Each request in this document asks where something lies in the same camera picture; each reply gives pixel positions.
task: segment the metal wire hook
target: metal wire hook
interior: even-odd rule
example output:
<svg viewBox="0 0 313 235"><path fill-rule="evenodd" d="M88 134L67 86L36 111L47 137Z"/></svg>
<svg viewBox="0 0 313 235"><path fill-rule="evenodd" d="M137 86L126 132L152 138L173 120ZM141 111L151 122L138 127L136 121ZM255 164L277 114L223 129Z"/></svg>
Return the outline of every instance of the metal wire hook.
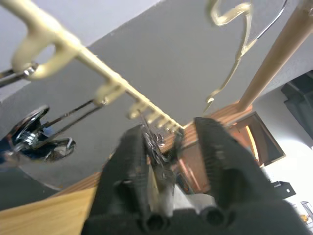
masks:
<svg viewBox="0 0 313 235"><path fill-rule="evenodd" d="M226 78L226 80L223 82L223 84L216 89L215 91L213 91L206 99L206 103L207 106L203 111L203 115L204 113L208 110L208 108L211 106L211 104L214 101L214 96L217 95L219 92L221 92L226 85L229 83L229 81L231 80L232 76L234 75L237 67L239 66L241 57L246 54L248 52L248 50L250 50L253 45L256 43L256 41L262 36L264 35L264 33L278 20L278 18L282 15L283 11L285 10L286 4L287 4L288 0L285 0L282 8L280 9L279 13L277 14L277 16L261 31L261 33L254 39L252 40L249 44L247 43L248 38L249 38L249 34L250 34L250 30L251 30L251 20L252 20L252 15L251 15L251 4L248 3L241 3L239 5L237 5L236 7L234 7L233 9L229 10L228 12L226 12L223 16L219 16L218 15L218 4L220 2L220 0L212 0L209 4L208 7L208 14L210 16L211 21L213 22L213 24L218 25L218 26L222 26L225 25L229 22L231 22L233 19L235 19L237 16L244 14L245 15L245 30L243 32L243 37L242 37L242 42L241 45L239 47L239 50L236 54L236 60L232 66L232 69L228 75L228 77Z"/></svg>

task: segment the gray ceiling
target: gray ceiling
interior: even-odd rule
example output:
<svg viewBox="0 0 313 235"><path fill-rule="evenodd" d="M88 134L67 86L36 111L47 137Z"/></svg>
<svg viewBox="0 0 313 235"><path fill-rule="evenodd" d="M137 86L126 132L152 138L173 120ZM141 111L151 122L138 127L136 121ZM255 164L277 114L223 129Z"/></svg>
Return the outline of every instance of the gray ceiling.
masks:
<svg viewBox="0 0 313 235"><path fill-rule="evenodd" d="M241 3L224 0L222 12ZM216 96L211 112L239 99L262 60L297 5L289 0L282 17L244 56L232 81ZM207 95L227 76L243 28L241 17L223 27L213 27L204 15L205 0L167 0L150 8L90 49L135 88L181 124L202 115ZM282 0L254 0L251 38L277 14ZM313 36L287 62L265 92L313 69ZM103 79L75 61L53 77L32 83L1 106L3 135L19 119L42 104L55 118L93 96ZM125 114L132 99L124 95L104 110L82 121L64 136L78 143L76 152L51 165L28 165L35 178L68 186L101 168L120 135L139 121Z"/></svg>

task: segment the wooden dowel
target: wooden dowel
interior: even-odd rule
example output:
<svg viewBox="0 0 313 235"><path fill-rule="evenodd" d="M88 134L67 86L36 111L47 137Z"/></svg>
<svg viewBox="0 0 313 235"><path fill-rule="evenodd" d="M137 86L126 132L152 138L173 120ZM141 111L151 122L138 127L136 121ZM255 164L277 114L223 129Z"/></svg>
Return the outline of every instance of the wooden dowel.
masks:
<svg viewBox="0 0 313 235"><path fill-rule="evenodd" d="M310 16L308 4L312 4L313 7L313 3L310 2L307 2L306 5L301 3L296 7L246 92L240 99L237 105L238 112L244 111L253 103L267 84L311 34L313 29L313 15L311 12Z"/></svg>

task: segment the white wall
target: white wall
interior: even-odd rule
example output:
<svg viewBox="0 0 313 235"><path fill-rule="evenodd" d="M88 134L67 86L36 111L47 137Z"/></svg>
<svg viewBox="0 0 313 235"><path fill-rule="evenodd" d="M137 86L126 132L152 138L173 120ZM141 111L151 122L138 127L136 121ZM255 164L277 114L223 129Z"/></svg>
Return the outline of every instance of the white wall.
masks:
<svg viewBox="0 0 313 235"><path fill-rule="evenodd" d="M274 136L286 157L264 168L272 182L286 181L297 195L291 203L309 201L313 204L313 140L286 108L287 98L280 88L257 100L253 106Z"/></svg>

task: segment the cream plastic rod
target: cream plastic rod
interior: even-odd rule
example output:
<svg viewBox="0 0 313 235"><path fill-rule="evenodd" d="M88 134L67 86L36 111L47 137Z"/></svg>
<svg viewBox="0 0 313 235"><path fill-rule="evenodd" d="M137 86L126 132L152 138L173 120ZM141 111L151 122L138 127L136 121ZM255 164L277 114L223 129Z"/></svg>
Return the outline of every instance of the cream plastic rod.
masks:
<svg viewBox="0 0 313 235"><path fill-rule="evenodd" d="M76 58L106 79L106 84L96 92L95 104L105 103L108 105L122 94L128 93L136 100L129 111L130 119L138 117L139 112L149 108L152 111L146 116L149 124L159 119L156 125L158 128L166 125L166 130L172 132L182 128L179 123L139 93L118 73L111 70L85 48L77 37L63 28L56 19L37 7L31 0L1 0L0 4L19 17L28 28L26 38L12 58L14 72L26 70L43 49L48 45L55 45L54 55L46 63L39 65L27 79L34 81L46 78Z"/></svg>
<svg viewBox="0 0 313 235"><path fill-rule="evenodd" d="M246 92L237 111L249 107L313 31L313 0L302 0L290 16Z"/></svg>

